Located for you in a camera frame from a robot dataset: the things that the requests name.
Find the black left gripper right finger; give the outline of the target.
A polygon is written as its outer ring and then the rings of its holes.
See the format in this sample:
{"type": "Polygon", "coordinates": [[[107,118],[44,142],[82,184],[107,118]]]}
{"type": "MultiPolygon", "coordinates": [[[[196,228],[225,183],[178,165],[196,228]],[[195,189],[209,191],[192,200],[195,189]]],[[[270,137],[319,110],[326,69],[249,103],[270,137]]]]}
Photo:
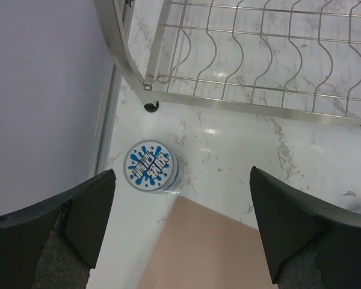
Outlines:
{"type": "Polygon", "coordinates": [[[271,281],[279,288],[361,288],[361,213],[257,167],[250,193],[271,281]]]}

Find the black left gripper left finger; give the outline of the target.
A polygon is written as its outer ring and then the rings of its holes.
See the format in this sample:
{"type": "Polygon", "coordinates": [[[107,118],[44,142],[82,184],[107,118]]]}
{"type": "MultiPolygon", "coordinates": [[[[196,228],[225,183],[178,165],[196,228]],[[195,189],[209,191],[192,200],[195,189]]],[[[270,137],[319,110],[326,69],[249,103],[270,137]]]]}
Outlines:
{"type": "Polygon", "coordinates": [[[85,288],[96,267],[116,188],[106,170],[0,216],[0,288],[85,288]]]}

